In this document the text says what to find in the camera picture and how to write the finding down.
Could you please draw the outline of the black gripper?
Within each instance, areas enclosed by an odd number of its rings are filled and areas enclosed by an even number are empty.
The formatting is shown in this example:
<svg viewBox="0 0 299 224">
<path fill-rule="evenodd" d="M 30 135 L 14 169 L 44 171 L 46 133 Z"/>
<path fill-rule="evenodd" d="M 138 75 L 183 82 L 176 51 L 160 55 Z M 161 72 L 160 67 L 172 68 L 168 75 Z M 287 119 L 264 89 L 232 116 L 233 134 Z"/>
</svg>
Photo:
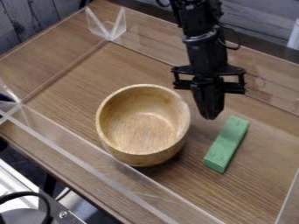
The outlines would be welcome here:
<svg viewBox="0 0 299 224">
<path fill-rule="evenodd" d="M 224 109 L 224 94 L 245 93 L 245 70 L 228 63 L 228 49 L 221 29 L 200 36 L 184 36 L 189 64 L 172 68 L 173 87 L 191 90 L 192 97 L 205 119 L 213 120 Z M 209 88 L 209 112 L 207 90 Z"/>
</svg>

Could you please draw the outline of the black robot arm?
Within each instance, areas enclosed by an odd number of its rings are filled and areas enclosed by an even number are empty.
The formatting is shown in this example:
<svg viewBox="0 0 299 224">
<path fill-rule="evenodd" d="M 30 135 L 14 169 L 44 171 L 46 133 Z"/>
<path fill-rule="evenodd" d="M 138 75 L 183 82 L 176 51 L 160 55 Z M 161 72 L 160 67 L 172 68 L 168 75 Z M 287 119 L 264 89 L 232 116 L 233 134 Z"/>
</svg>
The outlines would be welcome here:
<svg viewBox="0 0 299 224">
<path fill-rule="evenodd" d="M 213 120 L 224 109 L 225 94 L 245 93 L 245 69 L 228 63 L 224 29 L 220 24 L 220 0 L 169 0 L 177 26 L 181 28 L 189 64 L 172 68 L 173 87 L 191 90 L 192 97 L 207 120 Z"/>
</svg>

